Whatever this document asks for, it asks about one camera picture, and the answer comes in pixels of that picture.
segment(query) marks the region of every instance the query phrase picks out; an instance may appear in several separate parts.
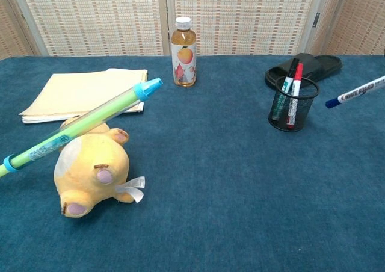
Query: black mesh pen holder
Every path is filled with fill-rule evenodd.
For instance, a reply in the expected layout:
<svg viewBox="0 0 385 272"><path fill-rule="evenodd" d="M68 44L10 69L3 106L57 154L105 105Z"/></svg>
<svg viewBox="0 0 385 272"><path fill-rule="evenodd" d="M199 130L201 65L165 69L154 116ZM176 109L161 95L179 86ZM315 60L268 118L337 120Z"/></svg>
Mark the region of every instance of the black mesh pen holder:
<svg viewBox="0 0 385 272"><path fill-rule="evenodd" d="M318 84L308 78L301 79L298 96L292 96L291 91L285 93L282 86L285 76L276 81L276 94L269 114L270 124L285 132L297 132L303 129L307 114L314 98L319 94Z"/></svg>

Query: slipper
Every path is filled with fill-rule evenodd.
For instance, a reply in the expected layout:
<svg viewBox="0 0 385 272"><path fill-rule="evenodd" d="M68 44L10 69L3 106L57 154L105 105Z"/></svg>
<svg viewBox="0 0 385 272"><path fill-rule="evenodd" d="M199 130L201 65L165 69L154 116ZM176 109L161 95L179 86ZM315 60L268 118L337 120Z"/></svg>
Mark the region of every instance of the slipper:
<svg viewBox="0 0 385 272"><path fill-rule="evenodd" d="M318 55L314 57L311 54L301 53L295 57L303 63L302 77L308 78L313 82L327 78L342 68L341 60L332 55ZM288 74L291 62L292 59L285 61L265 73L265 82L270 88L275 89L276 80Z"/></svg>

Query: green marker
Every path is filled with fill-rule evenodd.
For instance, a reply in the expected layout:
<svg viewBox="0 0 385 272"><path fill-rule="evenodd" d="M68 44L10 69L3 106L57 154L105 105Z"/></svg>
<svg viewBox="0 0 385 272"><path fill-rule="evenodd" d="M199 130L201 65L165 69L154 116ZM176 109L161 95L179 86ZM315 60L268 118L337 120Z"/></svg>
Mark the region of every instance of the green marker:
<svg viewBox="0 0 385 272"><path fill-rule="evenodd" d="M299 62L300 62L299 59L293 58L293 61L290 65L288 75L286 76L285 81L283 82L283 85L281 88L281 91L283 91L284 93L289 93L291 84L293 83L295 70L296 70ZM285 100L286 100L286 96L284 94L280 93L279 98L278 98L278 102L277 102L276 107L273 111L273 115L271 116L272 120L279 120L281 110L283 108L283 105L285 104Z"/></svg>
<svg viewBox="0 0 385 272"><path fill-rule="evenodd" d="M124 93L49 134L41 143L25 152L6 157L3 165L0 165L0 178L9 172L16 172L31 161L36 161L57 150L74 138L121 114L139 102L144 102L161 85L163 83L160 78L135 84Z"/></svg>

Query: marker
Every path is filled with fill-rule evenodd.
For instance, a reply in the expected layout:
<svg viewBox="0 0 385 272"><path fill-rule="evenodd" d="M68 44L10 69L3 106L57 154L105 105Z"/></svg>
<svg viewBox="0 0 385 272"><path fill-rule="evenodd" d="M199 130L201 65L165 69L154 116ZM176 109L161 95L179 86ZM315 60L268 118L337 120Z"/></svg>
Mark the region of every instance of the marker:
<svg viewBox="0 0 385 272"><path fill-rule="evenodd" d="M286 76L285 81L283 82L283 85L281 88L281 91L283 91L284 93L289 93L291 84L293 83L295 69L297 68L299 62L300 60L298 58L293 58L293 61L289 68L288 75ZM280 93L277 105L273 111L273 115L271 116L272 120L279 120L281 110L283 108L283 105L285 104L285 100L286 100L286 96Z"/></svg>
<svg viewBox="0 0 385 272"><path fill-rule="evenodd" d="M327 108L333 108L336 105L343 104L344 102L353 99L357 96L362 96L365 93L369 93L370 91L373 91L377 88L384 87L385 86L385 75L381 78L377 78L371 82L368 82L367 84L361 85L360 87L357 87L351 91L348 91L347 93L344 93L340 95L339 97L336 97L335 99L328 100L325 105Z"/></svg>
<svg viewBox="0 0 385 272"><path fill-rule="evenodd" d="M135 84L129 90L49 134L41 143L25 152L6 157L3 165L0 165L0 177L9 172L20 170L31 161L36 161L48 155L74 138L116 117L139 102L144 102L161 85L163 83L160 78Z"/></svg>
<svg viewBox="0 0 385 272"><path fill-rule="evenodd" d="M297 70L293 80L293 88L291 90L292 96L298 96L300 94L301 79L302 79L303 63L298 63ZM286 119L286 126L288 129L292 129L295 124L295 115L297 113L298 99L290 98L288 118Z"/></svg>

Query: yellow paper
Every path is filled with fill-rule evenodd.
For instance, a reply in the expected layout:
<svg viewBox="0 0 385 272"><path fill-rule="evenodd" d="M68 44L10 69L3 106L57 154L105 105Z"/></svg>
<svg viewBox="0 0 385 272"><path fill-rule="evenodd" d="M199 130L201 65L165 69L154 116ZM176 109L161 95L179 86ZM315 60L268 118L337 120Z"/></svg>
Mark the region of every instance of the yellow paper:
<svg viewBox="0 0 385 272"><path fill-rule="evenodd" d="M146 80L147 70L54 73L35 101L20 115L25 123L65 120L91 111ZM127 112L142 110L141 102Z"/></svg>

